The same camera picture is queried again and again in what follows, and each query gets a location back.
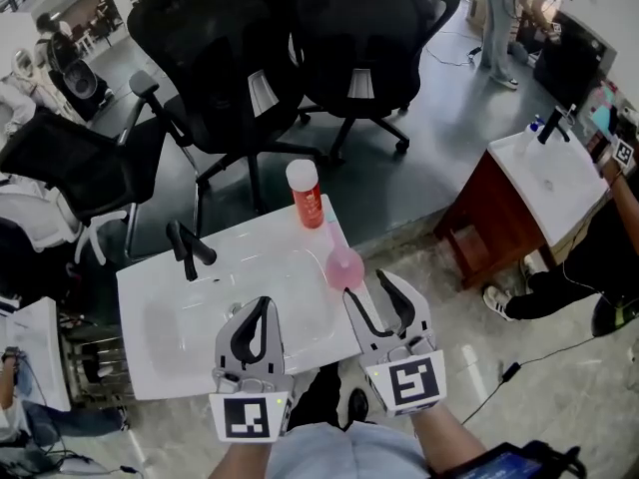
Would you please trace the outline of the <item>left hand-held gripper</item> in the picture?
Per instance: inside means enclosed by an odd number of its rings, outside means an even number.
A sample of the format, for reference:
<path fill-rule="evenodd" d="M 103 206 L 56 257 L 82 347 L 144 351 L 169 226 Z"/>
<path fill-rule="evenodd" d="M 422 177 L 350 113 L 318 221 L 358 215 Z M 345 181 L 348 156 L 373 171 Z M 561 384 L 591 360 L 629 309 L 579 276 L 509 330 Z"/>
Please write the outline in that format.
<path fill-rule="evenodd" d="M 227 363 L 258 370 L 229 371 Z M 295 381 L 286 374 L 278 309 L 259 296 L 243 305 L 216 337 L 216 391 L 209 395 L 222 442 L 275 442 L 285 434 Z"/>

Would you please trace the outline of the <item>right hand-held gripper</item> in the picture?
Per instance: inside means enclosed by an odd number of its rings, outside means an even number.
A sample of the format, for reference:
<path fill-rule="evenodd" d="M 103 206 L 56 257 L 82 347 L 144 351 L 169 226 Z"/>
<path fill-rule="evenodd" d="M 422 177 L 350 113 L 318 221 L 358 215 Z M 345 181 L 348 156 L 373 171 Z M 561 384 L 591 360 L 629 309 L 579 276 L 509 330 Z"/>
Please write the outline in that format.
<path fill-rule="evenodd" d="M 446 398 L 443 352 L 432 334 L 424 334 L 432 330 L 428 301 L 397 274 L 381 268 L 375 274 L 388 299 L 380 314 L 387 330 L 376 328 L 349 288 L 342 295 L 361 351 L 359 365 L 388 417 L 426 410 Z"/>

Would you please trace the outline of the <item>person's right forearm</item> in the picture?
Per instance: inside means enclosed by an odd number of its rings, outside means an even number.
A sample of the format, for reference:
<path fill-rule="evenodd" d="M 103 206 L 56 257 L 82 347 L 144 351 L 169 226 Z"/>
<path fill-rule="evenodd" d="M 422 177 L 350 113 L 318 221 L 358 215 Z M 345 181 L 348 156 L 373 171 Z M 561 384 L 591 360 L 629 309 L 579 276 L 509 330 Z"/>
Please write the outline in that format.
<path fill-rule="evenodd" d="M 487 451 L 443 403 L 413 413 L 410 420 L 426 463 L 435 474 L 461 466 Z"/>

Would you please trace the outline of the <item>person's left forearm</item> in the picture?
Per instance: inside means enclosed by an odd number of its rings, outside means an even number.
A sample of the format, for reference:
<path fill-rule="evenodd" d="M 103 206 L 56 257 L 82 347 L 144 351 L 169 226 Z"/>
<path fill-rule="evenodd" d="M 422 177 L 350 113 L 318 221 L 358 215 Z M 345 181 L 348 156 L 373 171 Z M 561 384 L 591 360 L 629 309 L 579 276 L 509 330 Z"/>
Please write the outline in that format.
<path fill-rule="evenodd" d="M 208 479 L 266 479 L 272 443 L 233 443 Z"/>

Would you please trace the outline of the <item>red bottle with white cap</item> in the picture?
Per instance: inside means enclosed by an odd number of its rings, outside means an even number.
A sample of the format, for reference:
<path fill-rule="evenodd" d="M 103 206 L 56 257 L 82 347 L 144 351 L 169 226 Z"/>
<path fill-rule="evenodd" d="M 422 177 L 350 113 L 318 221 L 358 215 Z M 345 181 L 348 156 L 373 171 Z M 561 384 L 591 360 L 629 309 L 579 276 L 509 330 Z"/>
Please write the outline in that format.
<path fill-rule="evenodd" d="M 317 229 L 323 223 L 323 209 L 316 164 L 307 159 L 291 161 L 286 176 L 302 224 Z"/>

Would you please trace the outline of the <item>person's black shoe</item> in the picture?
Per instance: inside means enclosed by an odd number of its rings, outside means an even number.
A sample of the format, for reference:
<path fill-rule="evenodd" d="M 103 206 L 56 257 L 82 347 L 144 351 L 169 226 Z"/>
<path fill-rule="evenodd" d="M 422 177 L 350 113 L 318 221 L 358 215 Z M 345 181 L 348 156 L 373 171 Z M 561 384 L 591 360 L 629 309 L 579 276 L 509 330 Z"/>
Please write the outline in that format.
<path fill-rule="evenodd" d="M 347 424 L 365 422 L 368 416 L 369 404 L 366 393 L 360 387 L 356 387 L 350 394 L 347 403 Z"/>

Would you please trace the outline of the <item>person's black trousers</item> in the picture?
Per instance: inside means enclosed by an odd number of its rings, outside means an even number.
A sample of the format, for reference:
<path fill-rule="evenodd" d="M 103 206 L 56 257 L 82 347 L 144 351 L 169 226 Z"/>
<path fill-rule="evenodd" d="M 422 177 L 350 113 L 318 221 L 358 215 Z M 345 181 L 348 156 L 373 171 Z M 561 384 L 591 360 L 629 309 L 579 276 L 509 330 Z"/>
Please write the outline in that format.
<path fill-rule="evenodd" d="M 340 388 L 338 363 L 334 362 L 321 367 L 307 391 L 300 397 L 296 407 L 292 410 L 288 431 L 305 425 L 321 423 L 340 429 L 337 414 Z"/>

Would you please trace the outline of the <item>black faucet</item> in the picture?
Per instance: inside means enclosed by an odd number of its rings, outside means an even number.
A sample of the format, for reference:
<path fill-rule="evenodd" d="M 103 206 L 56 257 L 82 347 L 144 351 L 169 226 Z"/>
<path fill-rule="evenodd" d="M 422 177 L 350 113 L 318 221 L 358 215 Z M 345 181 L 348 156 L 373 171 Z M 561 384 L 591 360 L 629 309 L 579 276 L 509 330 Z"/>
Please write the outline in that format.
<path fill-rule="evenodd" d="M 216 262 L 217 253 L 179 221 L 168 222 L 166 234 L 171 242 L 176 261 L 181 261 L 184 264 L 187 281 L 194 281 L 198 278 L 195 257 L 203 265 L 212 265 Z"/>
<path fill-rule="evenodd" d="M 570 137 L 567 131 L 560 125 L 560 121 L 564 117 L 565 114 L 562 109 L 559 106 L 556 106 L 544 127 L 537 135 L 537 141 L 540 145 L 545 145 L 554 132 L 558 132 L 565 143 L 570 142 Z"/>

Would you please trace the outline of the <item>person's light blue shirt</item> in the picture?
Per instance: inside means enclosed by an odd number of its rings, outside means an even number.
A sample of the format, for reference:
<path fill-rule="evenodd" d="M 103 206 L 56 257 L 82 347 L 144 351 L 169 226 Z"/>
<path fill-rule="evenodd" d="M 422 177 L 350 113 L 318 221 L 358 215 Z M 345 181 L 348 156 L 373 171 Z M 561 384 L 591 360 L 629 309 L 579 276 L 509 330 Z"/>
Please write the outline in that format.
<path fill-rule="evenodd" d="M 267 479 L 427 479 L 417 439 L 383 425 L 294 428 L 272 447 Z"/>

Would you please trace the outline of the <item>black chest-mounted tablet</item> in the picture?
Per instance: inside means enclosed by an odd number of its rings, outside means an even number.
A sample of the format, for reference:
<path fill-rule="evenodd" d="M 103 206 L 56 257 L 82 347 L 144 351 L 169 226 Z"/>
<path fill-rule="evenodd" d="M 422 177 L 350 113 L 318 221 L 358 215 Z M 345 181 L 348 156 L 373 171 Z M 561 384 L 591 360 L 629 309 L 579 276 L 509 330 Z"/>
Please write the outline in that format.
<path fill-rule="evenodd" d="M 564 474 L 587 479 L 579 453 L 579 446 L 559 452 L 538 440 L 523 447 L 504 442 L 450 470 L 432 473 L 430 479 L 561 479 Z"/>

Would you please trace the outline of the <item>white mesh chair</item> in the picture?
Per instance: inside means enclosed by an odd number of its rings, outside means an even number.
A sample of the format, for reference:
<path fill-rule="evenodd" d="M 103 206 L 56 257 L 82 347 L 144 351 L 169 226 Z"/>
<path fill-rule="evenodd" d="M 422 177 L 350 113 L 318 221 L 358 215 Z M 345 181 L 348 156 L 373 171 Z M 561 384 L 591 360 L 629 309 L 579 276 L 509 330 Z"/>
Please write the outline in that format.
<path fill-rule="evenodd" d="M 99 265 L 105 265 L 107 259 L 99 244 L 98 230 L 106 223 L 123 221 L 127 216 L 126 211 L 110 212 L 89 218 L 89 222 L 83 224 L 57 190 L 42 197 L 13 184 L 0 187 L 0 219 L 17 224 L 36 252 L 74 242 L 75 263 L 80 262 L 82 250 L 89 243 Z"/>

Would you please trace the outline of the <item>black office chair with headrest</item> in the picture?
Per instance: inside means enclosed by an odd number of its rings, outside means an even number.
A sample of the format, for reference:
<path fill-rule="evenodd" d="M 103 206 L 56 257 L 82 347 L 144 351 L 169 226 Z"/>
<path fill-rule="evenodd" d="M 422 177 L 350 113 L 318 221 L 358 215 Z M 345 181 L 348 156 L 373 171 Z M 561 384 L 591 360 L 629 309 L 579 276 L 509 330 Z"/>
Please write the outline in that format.
<path fill-rule="evenodd" d="M 127 22 L 178 92 L 164 109 L 187 144 L 221 155 L 198 175 L 199 190 L 245 159 L 259 214 L 266 210 L 259 154 L 322 156 L 281 140 L 298 118 L 304 91 L 279 9 L 278 0 L 142 0 Z"/>
<path fill-rule="evenodd" d="M 340 149 L 353 124 L 369 120 L 394 135 L 403 154 L 410 139 L 387 121 L 406 111 L 420 90 L 423 48 L 454 15 L 460 0 L 275 0 L 293 40 L 302 88 L 311 105 L 308 123 L 324 112 L 342 120 L 328 156 Z"/>

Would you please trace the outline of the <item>black cabinet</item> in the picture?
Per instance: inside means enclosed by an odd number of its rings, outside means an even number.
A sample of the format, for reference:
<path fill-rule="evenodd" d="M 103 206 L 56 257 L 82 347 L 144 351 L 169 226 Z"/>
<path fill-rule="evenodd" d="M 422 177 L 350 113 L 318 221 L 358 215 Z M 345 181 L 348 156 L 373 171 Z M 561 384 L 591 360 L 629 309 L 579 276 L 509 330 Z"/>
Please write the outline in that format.
<path fill-rule="evenodd" d="M 608 76 L 617 51 L 569 14 L 558 11 L 553 23 L 561 27 L 560 42 L 545 41 L 533 78 L 564 109 L 579 110 Z"/>

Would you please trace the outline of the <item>round white vanity mirror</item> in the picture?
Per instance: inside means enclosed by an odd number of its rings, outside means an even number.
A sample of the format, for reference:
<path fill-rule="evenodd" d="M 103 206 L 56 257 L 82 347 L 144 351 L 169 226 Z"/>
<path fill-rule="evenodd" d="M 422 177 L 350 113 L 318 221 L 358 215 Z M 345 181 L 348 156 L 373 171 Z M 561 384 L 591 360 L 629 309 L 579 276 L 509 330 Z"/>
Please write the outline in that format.
<path fill-rule="evenodd" d="M 12 73 L 28 80 L 34 78 L 35 66 L 29 50 L 20 48 L 15 51 L 12 58 Z"/>

